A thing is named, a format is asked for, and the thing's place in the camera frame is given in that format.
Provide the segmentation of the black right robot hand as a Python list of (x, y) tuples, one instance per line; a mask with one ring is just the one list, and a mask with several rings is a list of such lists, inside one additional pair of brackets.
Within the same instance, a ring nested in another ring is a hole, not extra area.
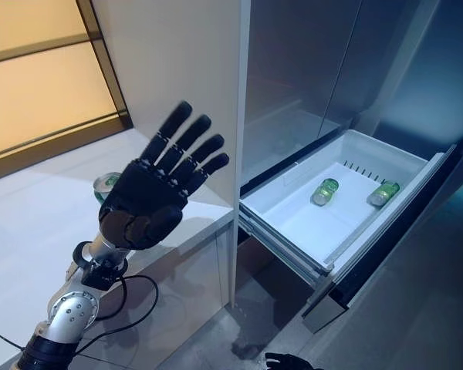
[(265, 353), (265, 366), (271, 370), (321, 370), (321, 368), (314, 368), (303, 358), (276, 352)]

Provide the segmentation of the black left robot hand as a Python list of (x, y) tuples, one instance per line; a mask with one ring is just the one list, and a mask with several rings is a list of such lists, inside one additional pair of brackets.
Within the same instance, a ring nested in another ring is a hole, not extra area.
[(189, 196), (228, 165), (228, 155), (220, 151), (225, 143), (220, 134), (205, 140), (194, 152), (189, 150), (211, 127), (206, 115), (171, 141), (191, 113), (186, 101), (174, 108), (102, 203), (100, 234), (114, 247), (141, 251), (161, 242), (181, 222)]

